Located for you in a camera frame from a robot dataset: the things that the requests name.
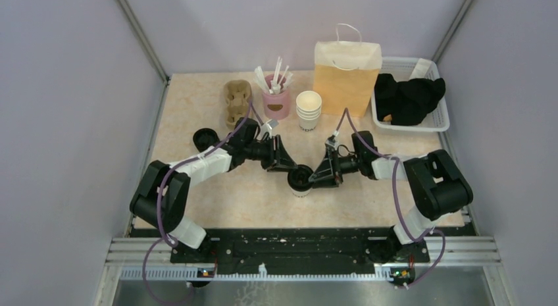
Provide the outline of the black plastic cup lid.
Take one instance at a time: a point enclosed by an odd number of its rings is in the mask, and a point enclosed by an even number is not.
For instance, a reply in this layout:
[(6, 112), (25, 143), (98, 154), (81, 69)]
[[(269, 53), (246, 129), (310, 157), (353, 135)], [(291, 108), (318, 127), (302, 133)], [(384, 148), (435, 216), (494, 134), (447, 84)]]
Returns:
[(307, 165), (298, 165), (294, 170), (288, 172), (287, 182), (291, 189), (303, 191), (313, 188), (313, 183), (309, 181), (313, 170)]

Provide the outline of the white paper coffee cup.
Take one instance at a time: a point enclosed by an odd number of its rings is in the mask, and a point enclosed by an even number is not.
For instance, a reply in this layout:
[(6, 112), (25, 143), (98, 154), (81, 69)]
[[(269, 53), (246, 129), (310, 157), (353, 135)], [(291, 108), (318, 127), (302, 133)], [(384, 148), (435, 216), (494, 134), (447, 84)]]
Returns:
[(306, 197), (311, 191), (312, 191), (312, 189), (303, 190), (303, 191), (292, 189), (292, 193), (296, 197)]

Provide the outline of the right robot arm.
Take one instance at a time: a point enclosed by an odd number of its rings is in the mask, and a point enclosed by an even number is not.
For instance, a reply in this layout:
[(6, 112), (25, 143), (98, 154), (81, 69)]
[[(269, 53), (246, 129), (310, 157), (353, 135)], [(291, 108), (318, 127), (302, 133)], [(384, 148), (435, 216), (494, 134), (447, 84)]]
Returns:
[(421, 157), (403, 159), (381, 155), (369, 131), (351, 136), (353, 152), (340, 155), (336, 137), (326, 141), (322, 162), (308, 181), (314, 188), (336, 188), (345, 174), (358, 172), (371, 180), (390, 180), (392, 191), (397, 182), (406, 181), (414, 206), (404, 215), (398, 196), (394, 196), (399, 222), (392, 227), (386, 243), (386, 253), (394, 261), (404, 261), (419, 242), (432, 231), (439, 220), (460, 211), (473, 200), (473, 192), (448, 152), (439, 149)]

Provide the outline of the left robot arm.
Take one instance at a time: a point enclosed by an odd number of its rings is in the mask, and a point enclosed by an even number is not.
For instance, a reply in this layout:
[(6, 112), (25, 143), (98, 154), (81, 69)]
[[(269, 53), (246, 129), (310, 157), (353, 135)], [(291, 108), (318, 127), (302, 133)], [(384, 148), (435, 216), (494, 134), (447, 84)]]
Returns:
[(186, 245), (186, 254), (203, 262), (211, 254), (207, 232), (185, 216), (190, 188), (217, 174), (224, 174), (246, 160), (258, 161), (267, 172), (297, 168), (279, 135), (257, 135), (261, 127), (252, 118), (242, 118), (222, 143), (197, 155), (170, 164), (156, 160), (146, 168), (130, 202), (130, 212), (159, 229), (172, 247)]

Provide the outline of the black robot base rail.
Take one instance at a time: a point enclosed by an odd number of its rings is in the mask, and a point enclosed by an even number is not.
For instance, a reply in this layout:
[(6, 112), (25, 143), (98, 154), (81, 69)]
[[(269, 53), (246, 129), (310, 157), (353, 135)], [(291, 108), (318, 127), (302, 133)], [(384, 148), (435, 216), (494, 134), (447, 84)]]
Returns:
[(210, 228), (200, 248), (180, 244), (173, 264), (208, 263), (219, 275), (372, 274), (384, 263), (429, 263), (425, 241), (399, 244), (391, 228)]

